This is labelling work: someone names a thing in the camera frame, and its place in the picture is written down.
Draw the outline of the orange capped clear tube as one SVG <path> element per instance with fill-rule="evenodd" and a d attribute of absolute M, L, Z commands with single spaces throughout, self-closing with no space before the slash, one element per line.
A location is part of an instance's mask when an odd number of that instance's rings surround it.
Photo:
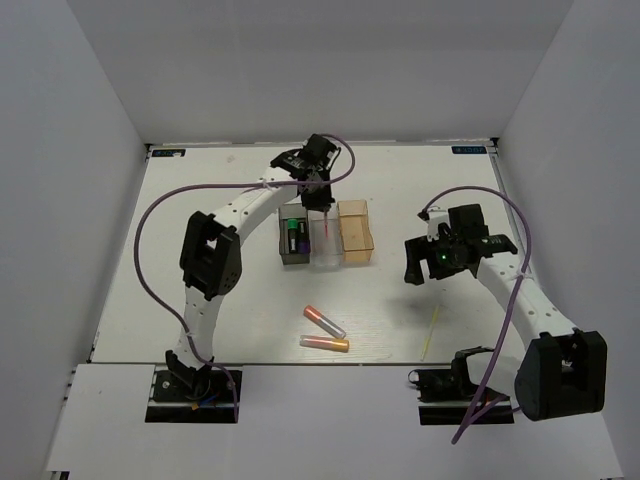
<path fill-rule="evenodd" d="M 312 335 L 301 335 L 299 345 L 304 348 L 312 348 L 339 353 L 347 353 L 350 342 L 347 339 L 329 338 Z"/>
<path fill-rule="evenodd" d="M 346 338 L 346 332 L 315 307 L 307 305 L 303 310 L 303 315 L 332 337 L 337 339 Z"/>

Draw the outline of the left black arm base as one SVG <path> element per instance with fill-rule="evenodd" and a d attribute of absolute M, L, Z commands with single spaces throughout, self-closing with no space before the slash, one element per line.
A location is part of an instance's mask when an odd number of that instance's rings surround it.
<path fill-rule="evenodd" d="M 240 400 L 243 371 L 231 369 L 235 383 L 218 369 L 208 373 L 203 387 L 192 391 L 168 369 L 152 377 L 145 413 L 149 424 L 235 424 L 233 390 Z"/>

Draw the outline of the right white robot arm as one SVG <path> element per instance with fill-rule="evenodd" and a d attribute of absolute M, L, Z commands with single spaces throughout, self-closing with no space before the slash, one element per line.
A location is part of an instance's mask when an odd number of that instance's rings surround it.
<path fill-rule="evenodd" d="M 486 372 L 468 363 L 451 374 L 453 390 L 472 399 L 506 396 L 532 421 L 599 412 L 604 407 L 607 344 L 564 316 L 538 284 L 520 270 L 518 249 L 504 234 L 492 235 L 478 204 L 419 213 L 426 235 L 406 241 L 405 282 L 421 285 L 470 272 L 510 313 L 526 351 L 517 360 L 499 356 Z"/>

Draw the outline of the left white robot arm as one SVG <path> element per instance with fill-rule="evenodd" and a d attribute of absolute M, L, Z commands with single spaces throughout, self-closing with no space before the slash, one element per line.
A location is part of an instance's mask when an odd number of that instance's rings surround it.
<path fill-rule="evenodd" d="M 188 398 L 202 398 L 210 390 L 213 334 L 224 296 L 242 274 L 243 243 L 295 198 L 308 211 L 331 209 L 331 169 L 341 151 L 336 142 L 329 134 L 311 135 L 301 147 L 271 160 L 260 179 L 242 186 L 236 199 L 189 218 L 179 259 L 186 294 L 183 332 L 165 353 L 168 370 Z"/>

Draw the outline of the yellow thin pen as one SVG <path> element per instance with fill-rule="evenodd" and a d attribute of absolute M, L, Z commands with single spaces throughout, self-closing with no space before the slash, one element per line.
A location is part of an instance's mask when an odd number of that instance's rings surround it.
<path fill-rule="evenodd" d="M 431 339 L 433 337 L 433 332 L 435 329 L 435 325 L 438 321 L 439 318 L 439 311 L 440 311 L 440 305 L 437 304 L 433 310 L 432 316 L 431 316 L 431 321 L 429 323 L 429 328 L 427 331 L 427 335 L 425 337 L 424 343 L 423 343 L 423 347 L 422 347 L 422 351 L 421 351 L 421 356 L 420 356 L 420 361 L 424 361 L 426 359 L 428 350 L 429 350 L 429 346 L 430 346 L 430 342 Z"/>

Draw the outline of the purple capped black marker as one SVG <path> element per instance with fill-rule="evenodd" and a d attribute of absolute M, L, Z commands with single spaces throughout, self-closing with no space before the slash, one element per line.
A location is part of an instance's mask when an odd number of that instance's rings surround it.
<path fill-rule="evenodd" d="M 310 240 L 309 240 L 308 228 L 307 228 L 307 223 L 304 221 L 298 222 L 296 246 L 297 246 L 297 251 L 300 254 L 310 253 Z"/>

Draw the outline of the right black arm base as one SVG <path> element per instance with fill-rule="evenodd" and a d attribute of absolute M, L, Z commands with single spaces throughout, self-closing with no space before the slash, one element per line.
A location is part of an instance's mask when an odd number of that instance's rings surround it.
<path fill-rule="evenodd" d="M 492 348 L 475 347 L 455 353 L 449 366 L 421 368 L 409 372 L 407 379 L 419 395 L 418 414 L 421 426 L 454 426 L 461 423 L 477 390 L 477 383 L 469 377 L 467 360 L 487 354 Z M 495 403 L 493 408 L 475 421 L 480 425 L 514 423 L 514 411 L 508 396 L 487 387 L 477 402 L 474 413 Z"/>

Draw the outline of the green capped black marker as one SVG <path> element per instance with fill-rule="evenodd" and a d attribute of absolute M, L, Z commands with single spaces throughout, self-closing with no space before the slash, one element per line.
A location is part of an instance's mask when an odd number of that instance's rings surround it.
<path fill-rule="evenodd" d="M 298 252 L 298 225 L 299 222 L 296 218 L 287 220 L 287 246 L 290 254 Z"/>

